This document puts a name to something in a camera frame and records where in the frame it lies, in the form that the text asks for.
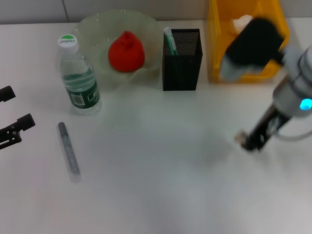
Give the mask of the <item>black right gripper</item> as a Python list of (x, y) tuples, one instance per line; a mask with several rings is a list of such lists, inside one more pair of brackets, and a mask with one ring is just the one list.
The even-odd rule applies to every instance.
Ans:
[(252, 130), (251, 137), (246, 132), (240, 133), (240, 145), (246, 147), (248, 152), (261, 151), (267, 141), (290, 119), (272, 104)]

